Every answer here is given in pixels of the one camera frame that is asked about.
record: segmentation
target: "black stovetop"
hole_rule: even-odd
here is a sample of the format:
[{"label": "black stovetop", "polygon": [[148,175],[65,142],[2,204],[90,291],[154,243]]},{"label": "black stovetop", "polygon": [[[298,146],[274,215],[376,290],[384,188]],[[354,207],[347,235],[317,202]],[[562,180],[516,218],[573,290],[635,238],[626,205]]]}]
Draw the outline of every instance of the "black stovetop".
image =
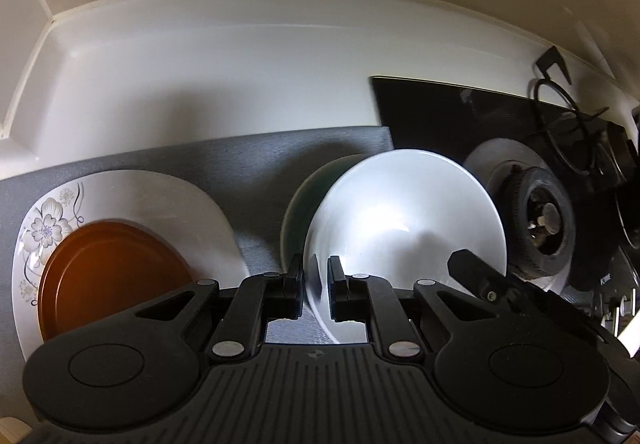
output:
[{"label": "black stovetop", "polygon": [[[421,80],[373,77],[371,84],[382,125],[389,128],[396,149],[423,149],[462,165],[478,145],[492,138],[509,138],[536,151],[562,182],[576,216],[576,248],[571,283],[581,290],[606,272],[620,243],[620,227],[610,194],[597,193],[589,177],[571,172],[540,135],[533,101],[519,96]],[[548,124],[566,109],[541,103]],[[607,122],[587,123],[590,133]],[[562,145],[580,141],[580,131],[561,135]],[[576,165],[580,154],[574,153]]]}]

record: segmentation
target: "gray mat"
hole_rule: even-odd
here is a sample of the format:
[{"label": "gray mat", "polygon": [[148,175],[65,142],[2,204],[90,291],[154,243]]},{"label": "gray mat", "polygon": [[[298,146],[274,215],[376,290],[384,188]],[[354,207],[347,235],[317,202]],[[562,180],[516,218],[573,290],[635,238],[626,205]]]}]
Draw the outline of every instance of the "gray mat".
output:
[{"label": "gray mat", "polygon": [[[115,169],[182,178],[216,201],[234,229],[249,270],[259,273],[279,267],[282,217],[307,176],[338,157],[390,149],[391,137],[384,127],[291,131],[100,157],[0,181],[0,416],[36,423],[21,387],[24,360],[15,332],[11,269],[22,220],[47,191],[78,177]],[[308,311],[298,321],[270,323],[268,340],[329,342]]]}]

